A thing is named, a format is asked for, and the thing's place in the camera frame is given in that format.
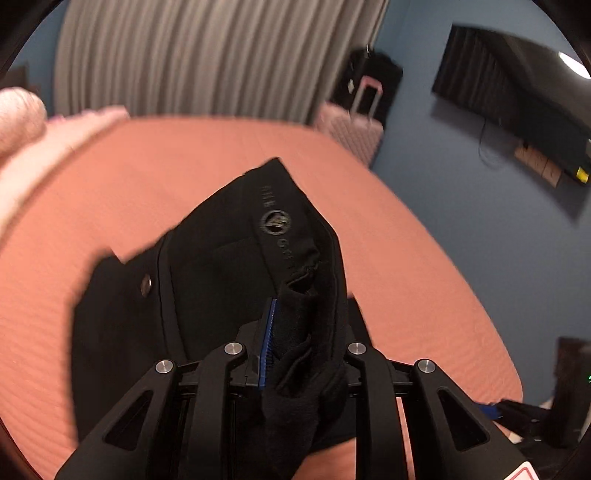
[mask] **cable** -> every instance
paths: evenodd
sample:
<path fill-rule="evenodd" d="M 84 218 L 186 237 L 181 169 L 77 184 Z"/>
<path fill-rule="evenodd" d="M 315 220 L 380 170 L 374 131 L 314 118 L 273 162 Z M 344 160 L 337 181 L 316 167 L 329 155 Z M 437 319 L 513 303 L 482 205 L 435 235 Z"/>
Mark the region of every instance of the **cable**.
<path fill-rule="evenodd" d="M 482 130 L 480 131 L 480 138 L 478 139 L 478 157 L 480 158 L 480 161 L 482 163 L 484 163 L 484 165 L 486 165 L 487 167 L 493 169 L 493 170 L 499 170 L 500 168 L 503 167 L 503 163 L 502 162 L 491 162 L 490 159 L 483 154 L 482 151 L 482 140 L 484 138 L 484 132 L 486 129 L 486 123 L 488 122 L 488 119 L 485 118 L 484 122 L 482 124 Z"/>

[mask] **metal screw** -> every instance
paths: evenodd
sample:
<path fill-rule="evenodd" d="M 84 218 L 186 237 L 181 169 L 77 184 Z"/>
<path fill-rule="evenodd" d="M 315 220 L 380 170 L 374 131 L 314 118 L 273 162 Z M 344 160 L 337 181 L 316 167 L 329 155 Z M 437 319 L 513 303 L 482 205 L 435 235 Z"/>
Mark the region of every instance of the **metal screw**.
<path fill-rule="evenodd" d="M 174 363 L 172 363 L 170 360 L 161 360 L 156 364 L 156 371 L 159 374 L 167 374 L 173 369 L 173 367 Z"/>
<path fill-rule="evenodd" d="M 150 290 L 152 290 L 152 279 L 149 275 L 146 275 L 142 279 L 142 283 L 139 286 L 139 290 L 141 291 L 143 297 L 148 296 L 148 293 L 150 293 Z"/>
<path fill-rule="evenodd" d="M 435 363 L 431 360 L 421 360 L 418 369 L 425 374 L 431 374 L 435 371 Z"/>
<path fill-rule="evenodd" d="M 228 355 L 238 355 L 242 352 L 242 345 L 238 342 L 230 342 L 224 347 L 223 351 Z"/>
<path fill-rule="evenodd" d="M 365 345 L 359 342 L 350 343 L 347 348 L 353 355 L 363 355 L 367 351 Z"/>

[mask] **circular logo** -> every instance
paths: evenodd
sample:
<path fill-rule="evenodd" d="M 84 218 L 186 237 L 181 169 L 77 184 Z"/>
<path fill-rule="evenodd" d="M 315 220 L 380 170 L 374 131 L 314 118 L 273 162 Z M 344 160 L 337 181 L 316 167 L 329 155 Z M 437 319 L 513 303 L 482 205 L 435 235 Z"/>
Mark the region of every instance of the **circular logo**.
<path fill-rule="evenodd" d="M 262 231 L 269 235 L 283 235 L 291 227 L 291 217 L 283 210 L 271 210 L 261 218 Z"/>

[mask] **orange bedsheet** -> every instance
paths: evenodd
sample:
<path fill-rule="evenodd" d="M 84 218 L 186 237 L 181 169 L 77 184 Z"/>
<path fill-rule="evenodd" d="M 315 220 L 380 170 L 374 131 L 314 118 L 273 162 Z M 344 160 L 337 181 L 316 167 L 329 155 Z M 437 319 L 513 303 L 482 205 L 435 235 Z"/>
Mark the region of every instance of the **orange bedsheet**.
<path fill-rule="evenodd" d="M 0 245 L 0 417 L 43 478 L 53 478 L 76 446 L 70 309 L 97 255 L 111 249 L 129 258 L 275 156 L 337 232 L 348 290 L 377 348 L 407 363 L 434 359 L 475 400 L 521 399 L 513 363 L 460 273 L 335 142 L 271 122 L 135 119 L 66 160 Z M 349 442 L 308 458 L 298 478 L 352 479 L 354 463 Z"/>

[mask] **suitcase handle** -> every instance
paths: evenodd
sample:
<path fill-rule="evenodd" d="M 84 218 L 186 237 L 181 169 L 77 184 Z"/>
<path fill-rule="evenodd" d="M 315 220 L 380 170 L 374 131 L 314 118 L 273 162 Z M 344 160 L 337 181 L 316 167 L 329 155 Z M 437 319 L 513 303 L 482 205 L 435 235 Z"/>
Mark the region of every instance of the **suitcase handle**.
<path fill-rule="evenodd" d="M 353 105 L 351 105 L 350 112 L 357 113 L 357 110 L 359 109 L 359 104 L 361 103 L 361 98 L 363 97 L 363 93 L 364 93 L 366 87 L 375 88 L 375 90 L 376 90 L 374 101 L 371 104 L 371 107 L 368 112 L 368 117 L 370 119 L 372 119 L 375 115 L 375 111 L 378 109 L 379 100 L 380 100 L 380 98 L 382 98 L 382 94 L 384 93 L 384 90 L 382 88 L 382 84 L 379 81 L 377 81 L 374 78 L 368 77 L 367 75 L 364 75 L 361 78 L 361 82 L 359 83 L 359 89 L 357 90 L 357 93 L 355 94 L 355 98 L 353 100 Z"/>

